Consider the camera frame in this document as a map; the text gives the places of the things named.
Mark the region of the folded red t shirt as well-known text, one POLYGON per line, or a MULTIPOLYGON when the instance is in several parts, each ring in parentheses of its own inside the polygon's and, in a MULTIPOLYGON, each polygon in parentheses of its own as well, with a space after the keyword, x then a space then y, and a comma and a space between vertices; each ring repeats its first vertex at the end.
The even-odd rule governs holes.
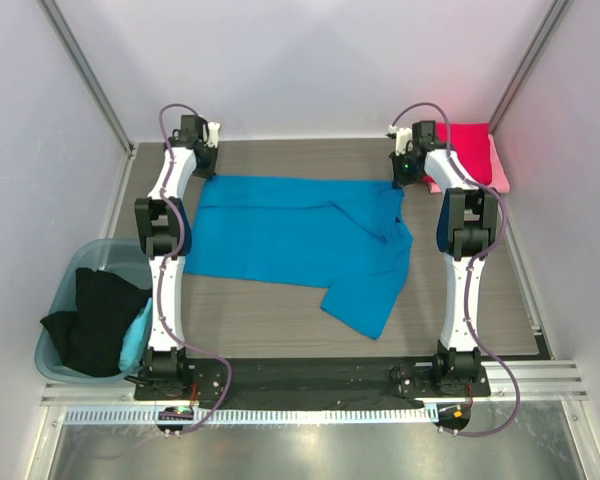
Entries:
MULTIPOLYGON (((487 123, 450 125, 451 145, 457 152, 460 163, 481 184, 492 181, 491 144, 487 123)), ((445 143, 449 131, 442 122, 436 124, 439 140, 445 143)))

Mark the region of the aluminium frame post left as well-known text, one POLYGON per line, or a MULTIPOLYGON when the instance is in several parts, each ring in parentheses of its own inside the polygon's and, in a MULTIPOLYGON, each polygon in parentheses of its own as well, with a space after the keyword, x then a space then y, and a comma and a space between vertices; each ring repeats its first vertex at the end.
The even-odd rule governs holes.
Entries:
POLYGON ((106 123, 112 130, 118 143, 127 156, 134 152, 134 144, 126 133, 109 98, 102 88, 92 69, 87 56, 83 52, 77 37, 54 0, 38 0, 37 4, 45 14, 49 24, 66 51, 84 86, 94 100, 106 123))

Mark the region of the black t shirt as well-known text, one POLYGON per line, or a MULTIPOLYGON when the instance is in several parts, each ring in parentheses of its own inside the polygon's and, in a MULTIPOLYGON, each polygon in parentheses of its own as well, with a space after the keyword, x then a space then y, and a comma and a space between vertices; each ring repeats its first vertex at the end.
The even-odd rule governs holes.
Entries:
POLYGON ((125 334, 150 299, 150 290, 114 273, 79 268, 75 309, 51 313, 40 323, 63 366, 91 377, 112 377, 121 372, 125 334))

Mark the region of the aluminium frame post right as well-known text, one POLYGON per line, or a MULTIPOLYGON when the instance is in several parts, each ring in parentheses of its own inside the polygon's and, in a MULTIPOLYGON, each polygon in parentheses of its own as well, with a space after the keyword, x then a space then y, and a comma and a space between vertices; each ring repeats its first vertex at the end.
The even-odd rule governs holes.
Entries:
POLYGON ((518 62, 507 86, 502 93, 490 119, 489 132, 495 135, 502 125, 517 96, 523 89, 543 52, 549 45, 573 2, 571 0, 552 0, 543 15, 539 26, 518 62))

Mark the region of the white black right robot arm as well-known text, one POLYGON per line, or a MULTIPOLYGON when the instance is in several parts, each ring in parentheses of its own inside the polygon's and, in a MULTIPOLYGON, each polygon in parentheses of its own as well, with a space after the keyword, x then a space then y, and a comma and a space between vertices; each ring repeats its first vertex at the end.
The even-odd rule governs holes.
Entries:
POLYGON ((390 154, 393 186, 403 188, 429 177, 444 195, 436 244, 447 272, 445 320, 432 365, 415 370, 409 380, 425 393, 467 394, 483 377, 476 319, 486 251, 496 240, 499 202, 461 164, 450 142, 439 139, 434 121, 410 128, 391 125, 387 136, 395 141, 390 154))

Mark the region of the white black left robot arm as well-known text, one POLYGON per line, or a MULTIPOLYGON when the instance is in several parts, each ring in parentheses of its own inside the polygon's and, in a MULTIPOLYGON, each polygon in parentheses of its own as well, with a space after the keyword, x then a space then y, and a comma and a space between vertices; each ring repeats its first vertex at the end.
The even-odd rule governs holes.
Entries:
POLYGON ((168 131, 163 113, 159 126, 163 165, 149 193, 134 204, 140 248, 152 281, 151 320, 140 373, 146 391, 136 396, 178 400, 192 388, 181 321, 182 276, 192 246, 183 197, 191 177, 215 175, 219 125, 188 108, 178 128, 168 131))

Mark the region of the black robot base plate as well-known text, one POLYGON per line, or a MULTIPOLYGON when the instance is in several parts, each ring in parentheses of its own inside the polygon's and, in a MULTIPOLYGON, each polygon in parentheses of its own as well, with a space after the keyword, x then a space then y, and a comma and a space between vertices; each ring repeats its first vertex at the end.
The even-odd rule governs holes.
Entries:
POLYGON ((205 407, 223 388, 228 408, 321 410, 347 403, 378 405, 419 398, 485 398, 491 394, 480 357, 461 354, 447 362, 425 357, 278 358, 229 361, 187 359, 177 376, 141 373, 133 398, 138 401, 188 400, 205 407))

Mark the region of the aluminium frame post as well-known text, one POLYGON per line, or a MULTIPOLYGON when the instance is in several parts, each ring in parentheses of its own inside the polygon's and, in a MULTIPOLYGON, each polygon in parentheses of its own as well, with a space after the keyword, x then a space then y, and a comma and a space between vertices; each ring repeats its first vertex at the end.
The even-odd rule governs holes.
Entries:
POLYGON ((518 62, 507 86, 502 93, 490 119, 489 132, 495 135, 502 125, 517 96, 523 89, 543 52, 549 45, 573 2, 571 0, 552 0, 543 15, 539 26, 518 62))
POLYGON ((45 14, 49 24, 66 51, 84 86, 94 100, 106 123, 112 130, 118 143, 127 156, 134 152, 134 144, 126 133, 109 98, 102 88, 92 69, 87 56, 83 52, 77 37, 54 0, 38 0, 37 4, 45 14))

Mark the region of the folded pink t shirt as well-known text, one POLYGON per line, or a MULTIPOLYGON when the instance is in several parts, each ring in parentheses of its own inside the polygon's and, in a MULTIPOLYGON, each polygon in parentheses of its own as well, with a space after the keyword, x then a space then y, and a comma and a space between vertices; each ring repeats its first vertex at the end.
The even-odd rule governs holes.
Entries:
POLYGON ((459 161, 463 168, 471 175, 474 181, 488 179, 488 173, 491 173, 491 182, 488 183, 488 186, 496 189, 499 193, 507 194, 510 192, 509 179, 505 174, 493 136, 488 134, 487 138, 490 148, 489 168, 486 167, 487 163, 484 155, 479 155, 478 161, 475 161, 472 158, 472 155, 468 153, 467 149, 462 149, 458 153, 459 161))

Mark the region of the light blue t shirt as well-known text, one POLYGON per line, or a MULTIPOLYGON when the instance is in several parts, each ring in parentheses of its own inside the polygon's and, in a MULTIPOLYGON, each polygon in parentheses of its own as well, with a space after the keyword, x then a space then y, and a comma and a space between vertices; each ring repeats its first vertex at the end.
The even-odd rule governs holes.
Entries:
POLYGON ((152 308, 153 299, 149 298, 124 334, 118 361, 118 368, 121 372, 139 364, 145 348, 145 334, 151 324, 152 308))

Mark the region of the teal plastic bin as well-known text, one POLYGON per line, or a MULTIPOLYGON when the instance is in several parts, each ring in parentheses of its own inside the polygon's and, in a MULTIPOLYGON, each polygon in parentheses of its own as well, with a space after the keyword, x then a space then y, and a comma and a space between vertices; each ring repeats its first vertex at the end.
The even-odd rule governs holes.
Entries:
MULTIPOLYGON (((94 240, 81 247, 68 263, 51 304, 50 314, 75 309, 75 272, 82 267, 116 274, 141 289, 151 289, 152 286, 148 260, 138 240, 125 238, 94 240)), ((55 382, 95 385, 123 381, 127 376, 135 375, 140 370, 150 332, 150 326, 147 325, 129 369, 114 376, 91 377, 64 366, 47 330, 43 329, 35 349, 35 365, 43 377, 55 382)))

